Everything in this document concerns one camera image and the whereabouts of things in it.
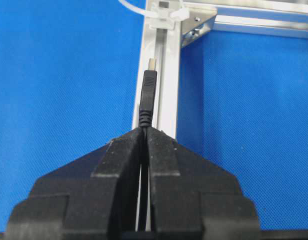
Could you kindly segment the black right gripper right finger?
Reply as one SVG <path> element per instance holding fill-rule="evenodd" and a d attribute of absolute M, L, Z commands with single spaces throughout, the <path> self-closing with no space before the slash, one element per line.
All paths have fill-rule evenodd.
<path fill-rule="evenodd" d="M 232 173 L 154 128 L 147 146 L 156 239 L 260 239 L 256 207 Z"/>

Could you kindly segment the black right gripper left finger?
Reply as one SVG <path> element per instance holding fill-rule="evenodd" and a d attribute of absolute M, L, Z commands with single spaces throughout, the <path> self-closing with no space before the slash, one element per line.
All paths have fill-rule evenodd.
<path fill-rule="evenodd" d="M 12 210 L 6 240 L 118 240 L 134 231 L 143 131 L 44 176 Z"/>

